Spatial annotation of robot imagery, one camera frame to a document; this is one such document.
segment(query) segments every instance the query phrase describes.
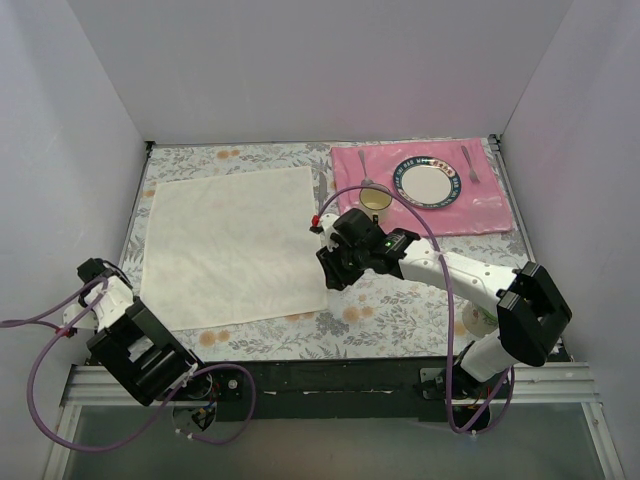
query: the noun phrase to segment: spoon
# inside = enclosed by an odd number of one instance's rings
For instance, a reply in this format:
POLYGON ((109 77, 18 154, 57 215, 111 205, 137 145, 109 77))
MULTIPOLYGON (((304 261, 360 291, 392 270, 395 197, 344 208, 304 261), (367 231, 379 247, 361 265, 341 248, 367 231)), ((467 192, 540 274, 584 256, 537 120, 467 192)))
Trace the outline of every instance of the spoon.
POLYGON ((362 170, 364 171, 364 179, 360 182, 360 185, 368 187, 373 184, 373 180, 371 180, 369 175, 367 175, 367 166, 364 162, 364 150, 358 150, 358 156, 360 157, 360 163, 362 163, 362 170))

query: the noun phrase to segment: table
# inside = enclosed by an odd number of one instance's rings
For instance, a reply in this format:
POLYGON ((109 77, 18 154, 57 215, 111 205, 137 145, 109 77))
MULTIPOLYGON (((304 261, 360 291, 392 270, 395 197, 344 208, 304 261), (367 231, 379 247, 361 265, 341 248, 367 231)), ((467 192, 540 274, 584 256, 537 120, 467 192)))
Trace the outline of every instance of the table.
MULTIPOLYGON (((313 173, 314 195, 322 203, 335 191, 331 147, 356 145, 363 143, 154 147, 124 254, 123 270, 135 291, 142 278, 145 235, 157 184, 308 165, 313 173)), ((508 197, 504 174, 488 139, 483 145, 508 197)), ((330 211, 337 213, 337 205, 330 211)), ((439 242, 443 250, 496 265, 517 267, 528 260, 525 238, 515 216, 511 232, 443 237, 439 242)), ((456 297, 457 318, 466 303, 456 297)), ((460 321, 455 331, 457 353, 472 337, 460 321)), ((327 311, 174 333, 204 361, 440 356, 446 354, 446 294, 427 285, 367 272, 345 291, 330 291, 327 311)))

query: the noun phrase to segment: glass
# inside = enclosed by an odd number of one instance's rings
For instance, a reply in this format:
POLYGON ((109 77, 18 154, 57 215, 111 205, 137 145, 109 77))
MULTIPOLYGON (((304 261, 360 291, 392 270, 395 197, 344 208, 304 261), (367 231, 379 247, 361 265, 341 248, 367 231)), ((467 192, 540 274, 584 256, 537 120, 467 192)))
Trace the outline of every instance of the glass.
MULTIPOLYGON (((142 407, 83 407, 76 442, 104 445, 148 418, 142 407)), ((478 438, 408 419, 254 420, 214 447, 177 435, 167 408, 132 444, 107 454, 72 452, 66 479, 599 479, 604 478, 580 404, 510 408, 478 438)), ((237 424, 214 424, 216 436, 237 424)))

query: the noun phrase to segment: white cloth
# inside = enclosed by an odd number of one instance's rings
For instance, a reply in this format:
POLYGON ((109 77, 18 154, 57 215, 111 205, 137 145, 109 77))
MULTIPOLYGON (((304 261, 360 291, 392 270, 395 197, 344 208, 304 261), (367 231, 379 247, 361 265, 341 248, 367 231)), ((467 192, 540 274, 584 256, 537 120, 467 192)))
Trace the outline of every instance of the white cloth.
POLYGON ((171 330, 327 308, 309 167, 158 185, 140 296, 171 330))

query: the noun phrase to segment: fork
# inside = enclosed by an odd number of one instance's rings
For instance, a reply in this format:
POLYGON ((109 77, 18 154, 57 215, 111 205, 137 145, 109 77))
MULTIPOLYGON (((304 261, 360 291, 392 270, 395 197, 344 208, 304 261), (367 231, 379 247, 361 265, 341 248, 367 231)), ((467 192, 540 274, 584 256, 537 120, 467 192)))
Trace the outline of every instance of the fork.
POLYGON ((467 159, 467 163, 469 164, 469 178, 471 179, 471 182, 472 183, 480 183, 480 179, 478 178, 478 174, 473 169, 473 165, 471 165, 471 157, 469 156, 469 151, 467 150, 467 147, 462 145, 460 148, 462 148, 462 153, 464 153, 464 158, 467 159))

